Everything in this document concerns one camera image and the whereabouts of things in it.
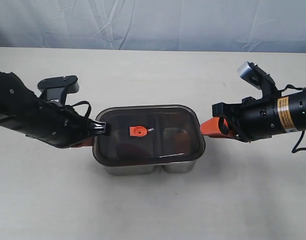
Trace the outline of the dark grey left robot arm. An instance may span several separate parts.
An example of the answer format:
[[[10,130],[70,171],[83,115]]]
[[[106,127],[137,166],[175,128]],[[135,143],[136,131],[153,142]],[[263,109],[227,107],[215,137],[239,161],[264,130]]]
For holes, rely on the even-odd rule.
[[[40,96],[13,72],[0,71],[1,127],[60,149],[87,146],[107,133],[106,122],[90,118],[88,101],[66,104],[67,95],[79,91],[76,75],[45,78],[37,88]]]

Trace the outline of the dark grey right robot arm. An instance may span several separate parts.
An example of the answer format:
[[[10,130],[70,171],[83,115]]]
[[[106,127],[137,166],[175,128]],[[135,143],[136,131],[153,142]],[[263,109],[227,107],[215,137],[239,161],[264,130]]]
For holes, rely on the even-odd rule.
[[[211,138],[244,143],[306,131],[306,89],[285,96],[246,97],[241,103],[216,103],[212,118],[200,125],[200,131]]]

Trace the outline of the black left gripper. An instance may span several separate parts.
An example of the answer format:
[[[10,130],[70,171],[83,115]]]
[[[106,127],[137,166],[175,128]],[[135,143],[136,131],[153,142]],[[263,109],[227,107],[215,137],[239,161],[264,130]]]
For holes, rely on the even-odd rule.
[[[89,118],[91,109],[86,100],[73,105],[32,100],[25,103],[25,135],[60,149],[91,147],[109,126]]]

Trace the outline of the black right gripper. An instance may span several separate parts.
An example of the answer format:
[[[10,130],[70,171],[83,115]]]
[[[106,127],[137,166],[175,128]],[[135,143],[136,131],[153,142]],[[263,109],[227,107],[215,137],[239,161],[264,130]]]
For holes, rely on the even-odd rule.
[[[268,139],[281,133],[276,97],[246,97],[241,103],[216,103],[212,105],[212,116],[200,125],[203,136],[229,138],[229,126],[235,131],[235,139],[245,143]]]

